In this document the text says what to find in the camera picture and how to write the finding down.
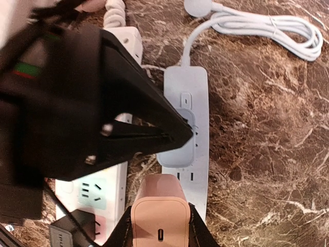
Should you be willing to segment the white long power strip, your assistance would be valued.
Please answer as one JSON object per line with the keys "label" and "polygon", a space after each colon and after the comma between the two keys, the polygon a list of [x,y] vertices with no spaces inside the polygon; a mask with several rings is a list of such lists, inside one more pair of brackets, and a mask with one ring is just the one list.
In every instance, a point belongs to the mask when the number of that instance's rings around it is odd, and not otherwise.
{"label": "white long power strip", "polygon": [[[137,28],[127,27],[124,1],[86,1],[77,10],[95,12],[106,8],[103,28],[113,33],[125,49],[141,63],[143,46]],[[69,211],[93,213],[95,242],[103,245],[125,210],[127,163],[87,175],[71,182],[56,181],[55,193]]]}

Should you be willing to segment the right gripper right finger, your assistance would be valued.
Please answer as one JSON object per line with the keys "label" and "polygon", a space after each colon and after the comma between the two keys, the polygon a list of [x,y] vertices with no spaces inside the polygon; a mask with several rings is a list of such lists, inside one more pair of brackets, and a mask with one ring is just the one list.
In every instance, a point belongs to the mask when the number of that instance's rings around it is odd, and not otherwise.
{"label": "right gripper right finger", "polygon": [[218,247],[218,243],[209,232],[206,224],[197,212],[195,206],[190,206],[189,247]]}

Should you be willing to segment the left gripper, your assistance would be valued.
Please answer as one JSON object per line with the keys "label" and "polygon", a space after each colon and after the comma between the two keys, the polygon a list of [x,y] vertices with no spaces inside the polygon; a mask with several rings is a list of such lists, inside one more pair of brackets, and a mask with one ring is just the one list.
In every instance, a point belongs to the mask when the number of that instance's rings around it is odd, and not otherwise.
{"label": "left gripper", "polygon": [[45,178],[182,147],[192,128],[110,32],[59,22],[80,1],[36,8],[1,49],[1,218],[39,219]]}

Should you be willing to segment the black charger plug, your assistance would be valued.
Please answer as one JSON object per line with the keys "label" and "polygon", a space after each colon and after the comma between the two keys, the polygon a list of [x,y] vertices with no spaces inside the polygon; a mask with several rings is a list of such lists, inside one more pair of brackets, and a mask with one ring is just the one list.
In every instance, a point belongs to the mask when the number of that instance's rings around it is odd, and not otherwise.
{"label": "black charger plug", "polygon": [[[82,226],[89,238],[96,238],[95,215],[79,209],[71,213]],[[71,222],[69,216],[64,216],[49,226],[50,245],[52,247],[90,246],[81,231]]]}

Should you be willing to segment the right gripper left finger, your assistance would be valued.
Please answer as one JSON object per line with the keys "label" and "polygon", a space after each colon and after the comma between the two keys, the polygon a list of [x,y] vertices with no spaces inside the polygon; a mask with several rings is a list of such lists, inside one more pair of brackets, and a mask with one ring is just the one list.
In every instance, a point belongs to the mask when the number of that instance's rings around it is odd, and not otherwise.
{"label": "right gripper left finger", "polygon": [[112,231],[103,247],[132,247],[133,229],[131,221],[131,206],[129,206]]}

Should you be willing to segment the blue power strip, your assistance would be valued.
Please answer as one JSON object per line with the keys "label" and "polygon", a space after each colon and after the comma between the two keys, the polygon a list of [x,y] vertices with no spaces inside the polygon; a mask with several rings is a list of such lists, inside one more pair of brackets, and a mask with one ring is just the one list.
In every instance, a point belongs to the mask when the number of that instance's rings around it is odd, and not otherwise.
{"label": "blue power strip", "polygon": [[164,96],[188,121],[193,137],[181,148],[157,154],[162,173],[176,176],[187,200],[202,219],[206,218],[209,177],[209,91],[208,74],[190,62],[192,44],[199,34],[213,28],[221,34],[261,36],[277,42],[297,57],[314,61],[323,45],[321,31],[308,21],[292,15],[261,15],[238,11],[214,1],[185,1],[194,17],[210,15],[188,37],[181,64],[164,72]]}

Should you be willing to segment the pink charger plug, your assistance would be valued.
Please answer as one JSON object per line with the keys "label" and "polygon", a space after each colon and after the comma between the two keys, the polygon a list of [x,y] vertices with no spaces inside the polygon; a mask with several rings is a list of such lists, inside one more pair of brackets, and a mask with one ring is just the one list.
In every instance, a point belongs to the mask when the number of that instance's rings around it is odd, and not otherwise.
{"label": "pink charger plug", "polygon": [[133,246],[188,246],[190,217],[177,177],[146,176],[131,208]]}

